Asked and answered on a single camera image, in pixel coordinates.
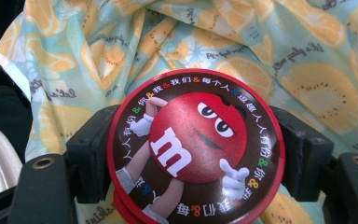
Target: tin lid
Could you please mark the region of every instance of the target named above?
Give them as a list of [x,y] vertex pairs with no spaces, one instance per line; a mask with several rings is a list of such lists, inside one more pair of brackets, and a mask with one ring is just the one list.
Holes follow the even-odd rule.
[[107,161],[128,221],[247,223],[278,190],[284,145],[274,114],[250,87],[219,72],[182,69],[125,100]]

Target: cartoon arm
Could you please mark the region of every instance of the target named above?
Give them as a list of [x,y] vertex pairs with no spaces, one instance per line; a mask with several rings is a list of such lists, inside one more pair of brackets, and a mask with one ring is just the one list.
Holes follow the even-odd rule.
[[245,178],[249,175],[249,170],[243,167],[237,171],[231,168],[225,159],[220,160],[220,168],[226,172],[222,179],[223,195],[236,200],[241,199],[245,193]]
[[148,135],[150,131],[150,126],[152,125],[153,119],[158,113],[158,106],[163,107],[167,104],[165,100],[162,100],[158,97],[150,97],[146,101],[146,112],[144,117],[138,122],[131,122],[130,129],[138,135],[138,137]]

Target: fruit print fabric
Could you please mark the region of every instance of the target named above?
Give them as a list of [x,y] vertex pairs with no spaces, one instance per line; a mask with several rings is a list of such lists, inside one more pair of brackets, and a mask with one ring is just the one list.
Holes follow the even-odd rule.
[[27,161],[63,153],[94,112],[188,67],[249,84],[332,139],[335,156],[358,152],[358,1],[27,0],[0,65],[31,101]]

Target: cartoon hand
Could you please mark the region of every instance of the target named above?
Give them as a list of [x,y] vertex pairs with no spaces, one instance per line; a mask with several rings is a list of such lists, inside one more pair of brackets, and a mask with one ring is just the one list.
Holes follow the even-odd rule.
[[150,131],[150,126],[152,125],[153,117],[150,117],[144,114],[144,117],[140,119],[138,122],[131,122],[130,129],[138,135],[138,137],[142,137],[144,135],[148,135]]
[[245,178],[249,175],[247,168],[240,168],[239,171],[232,169],[226,159],[220,159],[220,168],[226,172],[222,179],[222,193],[226,197],[239,200],[245,193]]

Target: cartoon character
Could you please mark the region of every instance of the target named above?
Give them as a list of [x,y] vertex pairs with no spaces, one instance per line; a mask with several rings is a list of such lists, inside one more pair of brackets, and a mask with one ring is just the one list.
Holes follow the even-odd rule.
[[179,204],[185,183],[208,183],[222,179],[222,194],[241,199],[247,168],[235,170],[246,149],[246,127],[234,105],[218,95],[193,92],[166,102],[151,97],[144,117],[131,130],[149,139],[126,167],[117,171],[129,194],[150,158],[172,177],[166,191],[143,211],[160,223]]

